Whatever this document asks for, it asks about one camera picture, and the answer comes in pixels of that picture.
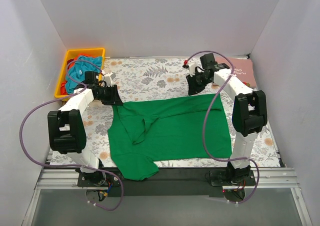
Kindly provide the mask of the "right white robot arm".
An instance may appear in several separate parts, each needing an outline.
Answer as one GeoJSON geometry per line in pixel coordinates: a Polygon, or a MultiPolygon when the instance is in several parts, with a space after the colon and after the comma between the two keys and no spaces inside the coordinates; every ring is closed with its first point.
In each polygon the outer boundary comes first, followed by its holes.
{"type": "Polygon", "coordinates": [[[261,90],[252,90],[240,81],[235,75],[235,66],[229,59],[226,63],[219,64],[215,60],[217,52],[201,51],[201,54],[200,70],[197,70],[196,63],[190,62],[190,58],[183,63],[183,67],[189,70],[186,77],[188,94],[198,94],[209,83],[214,83],[233,100],[232,125],[236,136],[232,154],[224,162],[227,163],[227,181],[237,185],[250,171],[254,142],[268,122],[266,95],[261,90]]]}

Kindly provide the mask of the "green t-shirt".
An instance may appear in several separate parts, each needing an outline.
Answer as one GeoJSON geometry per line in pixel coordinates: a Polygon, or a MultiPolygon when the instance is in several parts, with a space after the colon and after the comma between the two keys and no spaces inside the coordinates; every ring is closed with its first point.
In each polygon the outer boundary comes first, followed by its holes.
{"type": "Polygon", "coordinates": [[[113,106],[108,130],[110,156],[122,175],[141,181],[156,174],[156,161],[207,158],[205,143],[215,158],[229,158],[232,141],[221,99],[206,111],[214,94],[166,100],[126,102],[113,106]]]}

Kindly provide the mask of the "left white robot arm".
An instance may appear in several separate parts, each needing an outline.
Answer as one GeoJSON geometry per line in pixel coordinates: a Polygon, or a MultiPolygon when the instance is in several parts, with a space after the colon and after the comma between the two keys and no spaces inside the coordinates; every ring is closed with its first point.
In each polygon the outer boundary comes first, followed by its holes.
{"type": "Polygon", "coordinates": [[[87,71],[84,81],[75,85],[74,93],[67,103],[58,111],[51,111],[47,115],[49,145],[53,151],[67,155],[77,165],[85,180],[95,186],[106,182],[106,173],[99,160],[86,146],[87,136],[82,115],[89,104],[99,100],[103,105],[122,106],[117,85],[113,84],[115,73],[103,74],[99,80],[98,73],[87,71]]]}

